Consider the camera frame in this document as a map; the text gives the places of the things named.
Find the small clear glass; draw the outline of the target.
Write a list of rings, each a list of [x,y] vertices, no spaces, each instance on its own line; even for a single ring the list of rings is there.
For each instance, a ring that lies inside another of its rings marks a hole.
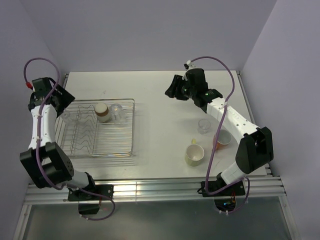
[[[70,111],[65,110],[61,115],[60,118],[65,124],[75,124],[77,121],[77,118],[72,115]]]
[[[204,135],[206,134],[211,128],[211,123],[207,119],[201,119],[198,122],[198,128],[197,131],[199,134]]]

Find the brown and white paper cup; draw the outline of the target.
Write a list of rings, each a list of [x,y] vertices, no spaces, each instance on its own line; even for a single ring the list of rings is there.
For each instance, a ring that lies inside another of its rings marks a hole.
[[[96,114],[97,120],[101,123],[106,123],[111,120],[109,107],[103,102],[97,103],[94,106],[94,112]]]

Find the large clear glass tumbler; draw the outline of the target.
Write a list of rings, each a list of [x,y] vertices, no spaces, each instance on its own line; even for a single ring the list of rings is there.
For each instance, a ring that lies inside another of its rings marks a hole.
[[[112,122],[115,124],[125,124],[127,122],[126,113],[124,108],[118,104],[114,103],[109,107]]]

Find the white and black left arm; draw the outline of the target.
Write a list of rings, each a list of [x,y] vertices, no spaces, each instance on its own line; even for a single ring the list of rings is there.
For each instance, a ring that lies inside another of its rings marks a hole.
[[[87,172],[76,171],[70,158],[56,142],[56,120],[75,100],[50,77],[32,81],[33,93],[28,109],[32,116],[32,137],[19,160],[33,183],[39,188],[79,189],[86,200],[96,197],[98,188]]]

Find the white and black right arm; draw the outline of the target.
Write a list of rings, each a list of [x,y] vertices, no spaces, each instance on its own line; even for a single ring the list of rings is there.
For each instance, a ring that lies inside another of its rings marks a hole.
[[[234,183],[273,160],[271,130],[251,123],[231,107],[218,90],[210,89],[202,68],[188,69],[183,76],[174,75],[165,95],[181,101],[193,100],[236,140],[238,149],[234,163],[217,176],[216,189],[220,194],[229,194]]]

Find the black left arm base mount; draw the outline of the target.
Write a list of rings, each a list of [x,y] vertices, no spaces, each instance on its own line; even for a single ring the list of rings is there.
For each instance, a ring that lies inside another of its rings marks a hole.
[[[114,185],[112,184],[99,184],[94,187],[91,194],[87,193],[88,190],[80,189],[68,189],[68,202],[78,202],[78,213],[82,217],[88,217],[91,215],[96,215],[100,210],[102,210],[102,201],[110,201],[112,204],[112,209],[110,213],[106,216],[109,218],[113,215],[116,210],[116,204],[113,201]]]

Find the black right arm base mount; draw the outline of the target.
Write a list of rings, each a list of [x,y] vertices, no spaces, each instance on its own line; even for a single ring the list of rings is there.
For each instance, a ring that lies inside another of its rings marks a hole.
[[[222,179],[209,180],[208,192],[216,192],[215,195],[209,195],[205,189],[205,181],[200,182],[200,188],[197,193],[204,198],[209,197],[224,197],[214,200],[214,204],[219,211],[231,212],[236,209],[237,200],[236,197],[245,196],[246,190],[243,181],[238,181],[233,185],[227,185]]]

